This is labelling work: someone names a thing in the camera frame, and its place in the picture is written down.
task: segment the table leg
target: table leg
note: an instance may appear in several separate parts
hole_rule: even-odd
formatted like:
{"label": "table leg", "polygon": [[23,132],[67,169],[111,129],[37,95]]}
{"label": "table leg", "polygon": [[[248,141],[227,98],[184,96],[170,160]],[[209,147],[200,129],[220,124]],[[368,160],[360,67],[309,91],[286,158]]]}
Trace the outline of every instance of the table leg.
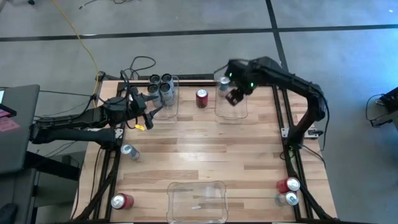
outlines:
{"label": "table leg", "polygon": [[35,168],[40,172],[57,175],[70,180],[79,180],[80,169],[62,162],[40,156],[33,152],[26,152],[25,168]]}

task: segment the gray floor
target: gray floor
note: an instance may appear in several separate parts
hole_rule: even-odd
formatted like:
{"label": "gray floor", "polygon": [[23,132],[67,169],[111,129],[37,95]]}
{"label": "gray floor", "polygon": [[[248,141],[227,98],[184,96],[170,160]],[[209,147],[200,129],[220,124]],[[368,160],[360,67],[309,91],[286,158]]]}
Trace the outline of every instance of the gray floor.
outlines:
{"label": "gray floor", "polygon": [[[263,0],[141,0],[114,5],[99,0],[58,0],[81,34],[198,29],[270,28]],[[395,0],[273,0],[279,27],[398,24]],[[13,0],[0,11],[0,37],[72,35],[50,1]],[[289,70],[318,83],[331,120],[323,153],[338,216],[343,220],[396,223],[398,137],[393,125],[370,127],[364,118],[369,96],[398,84],[398,29],[281,33]],[[142,72],[211,73],[229,58],[268,55],[279,60],[274,36],[265,34],[183,35],[85,40],[100,70],[117,74],[133,57],[154,57]],[[137,67],[148,62],[138,61]],[[91,94],[95,70],[77,40],[0,42],[1,86],[37,83],[44,90]],[[67,110],[86,98],[41,93],[37,115]],[[371,107],[374,116],[383,113]],[[317,124],[323,129],[325,121]],[[30,146],[46,154],[61,142]],[[65,153],[85,150],[76,144]],[[65,219],[70,206],[39,212],[38,222]]]}

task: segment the wooden tabletop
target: wooden tabletop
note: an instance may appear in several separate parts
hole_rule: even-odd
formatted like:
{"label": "wooden tabletop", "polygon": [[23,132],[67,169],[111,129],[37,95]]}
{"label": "wooden tabletop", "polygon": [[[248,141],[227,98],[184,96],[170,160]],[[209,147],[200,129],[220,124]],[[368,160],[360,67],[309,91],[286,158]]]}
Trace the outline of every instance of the wooden tabletop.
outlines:
{"label": "wooden tabletop", "polygon": [[[105,81],[101,98],[115,96],[117,84],[118,81]],[[115,193],[130,194],[135,202],[130,210],[113,210],[112,222],[166,222],[169,206],[167,187],[170,183],[215,180],[226,185],[229,222],[295,221],[292,207],[280,207],[274,201],[277,194],[275,184],[287,177],[287,171],[285,162],[279,158],[282,144],[272,88],[257,88],[247,98],[247,117],[239,120],[216,116],[216,88],[204,89],[209,92],[206,108],[196,107],[195,92],[198,87],[180,87],[176,117],[166,121],[155,120],[151,130],[125,130],[124,143],[133,145],[141,152],[141,157],[138,161],[128,156],[121,157]],[[139,88],[139,91],[145,93],[146,88]],[[279,98],[287,127],[281,93]],[[292,92],[289,92],[289,100],[294,122],[297,123],[307,110],[307,101]],[[219,103],[222,102],[217,100],[216,110],[220,115],[220,111],[227,109],[224,110]],[[305,140],[304,144],[316,152],[320,150],[318,141]],[[98,148],[99,145],[92,142],[87,147],[76,214],[80,214],[90,201]],[[104,152],[101,152],[96,167],[95,190],[103,155]],[[322,161],[303,149],[301,155],[309,191],[324,210],[335,217],[335,206]],[[104,203],[101,206],[102,216]],[[302,216],[305,217],[302,200],[300,204]]]}

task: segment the can lid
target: can lid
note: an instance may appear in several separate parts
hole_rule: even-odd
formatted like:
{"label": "can lid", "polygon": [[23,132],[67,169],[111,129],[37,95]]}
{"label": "can lid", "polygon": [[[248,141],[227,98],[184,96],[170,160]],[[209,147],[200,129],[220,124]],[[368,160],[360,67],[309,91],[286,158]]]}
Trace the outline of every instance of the can lid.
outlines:
{"label": "can lid", "polygon": [[287,179],[286,184],[290,190],[298,191],[300,189],[300,182],[294,177]]}
{"label": "can lid", "polygon": [[132,151],[132,146],[130,146],[129,144],[125,144],[124,146],[122,146],[120,151],[124,155],[129,154]]}
{"label": "can lid", "polygon": [[160,77],[158,75],[153,74],[149,77],[149,81],[151,83],[158,83],[160,82]]}
{"label": "can lid", "polygon": [[148,92],[149,92],[149,93],[156,93],[157,90],[158,90],[158,87],[157,87],[157,85],[155,85],[155,84],[150,84],[150,85],[148,86]]}
{"label": "can lid", "polygon": [[229,83],[229,78],[228,77],[221,77],[220,78],[220,83],[221,84],[228,84]]}
{"label": "can lid", "polygon": [[123,207],[124,205],[124,197],[121,194],[117,194],[115,196],[113,196],[112,200],[111,200],[111,205],[112,207],[118,209]]}
{"label": "can lid", "polygon": [[285,198],[286,198],[286,202],[289,205],[296,205],[299,203],[299,199],[297,198],[297,195],[294,192],[287,192],[285,194]]}
{"label": "can lid", "polygon": [[199,97],[205,97],[205,96],[207,96],[207,91],[204,90],[204,89],[200,89],[200,90],[197,91],[197,95]]}
{"label": "can lid", "polygon": [[168,73],[162,75],[162,81],[163,82],[169,82],[169,81],[171,81],[171,79],[172,79],[172,76],[170,74],[168,74]]}
{"label": "can lid", "polygon": [[163,83],[163,84],[160,85],[160,90],[162,92],[169,91],[170,90],[170,85],[168,83]]}

